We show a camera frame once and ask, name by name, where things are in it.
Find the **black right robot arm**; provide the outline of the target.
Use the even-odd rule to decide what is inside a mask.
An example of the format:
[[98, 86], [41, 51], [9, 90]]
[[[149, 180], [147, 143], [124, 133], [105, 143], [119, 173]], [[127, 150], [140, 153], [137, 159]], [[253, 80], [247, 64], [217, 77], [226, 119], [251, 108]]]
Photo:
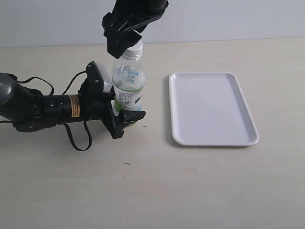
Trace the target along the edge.
[[167, 0], [117, 0], [102, 19], [108, 53], [119, 59], [142, 39], [148, 24], [159, 20], [168, 6]]

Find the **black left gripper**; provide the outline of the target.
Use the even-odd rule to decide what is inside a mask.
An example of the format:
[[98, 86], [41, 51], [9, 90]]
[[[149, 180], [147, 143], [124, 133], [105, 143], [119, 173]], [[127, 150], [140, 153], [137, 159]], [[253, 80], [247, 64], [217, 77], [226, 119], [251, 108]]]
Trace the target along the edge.
[[115, 99], [113, 84], [104, 86], [104, 93], [96, 95], [89, 91], [87, 82], [83, 82], [78, 90], [81, 105], [81, 117], [89, 120], [101, 120], [113, 139], [122, 138], [123, 129], [142, 120], [145, 111], [121, 110], [114, 115], [112, 100]]

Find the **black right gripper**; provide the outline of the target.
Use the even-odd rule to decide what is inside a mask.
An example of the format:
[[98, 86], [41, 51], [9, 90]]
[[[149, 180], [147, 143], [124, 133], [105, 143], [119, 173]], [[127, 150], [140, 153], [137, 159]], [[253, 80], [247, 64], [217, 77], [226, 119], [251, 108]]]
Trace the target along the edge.
[[159, 20], [168, 6], [167, 0], [117, 0], [102, 20], [108, 53], [119, 59], [141, 40], [139, 33]]

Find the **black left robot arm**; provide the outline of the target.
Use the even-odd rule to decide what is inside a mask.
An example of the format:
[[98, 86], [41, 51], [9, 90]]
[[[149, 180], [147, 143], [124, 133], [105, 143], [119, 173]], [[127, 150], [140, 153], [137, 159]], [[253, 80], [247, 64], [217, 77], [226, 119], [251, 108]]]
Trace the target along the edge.
[[78, 94], [43, 95], [21, 85], [13, 74], [0, 74], [0, 115], [19, 132], [36, 132], [56, 125], [101, 120], [111, 136], [121, 138], [123, 129], [144, 118], [144, 111], [112, 109], [114, 90], [99, 73], [88, 73]]

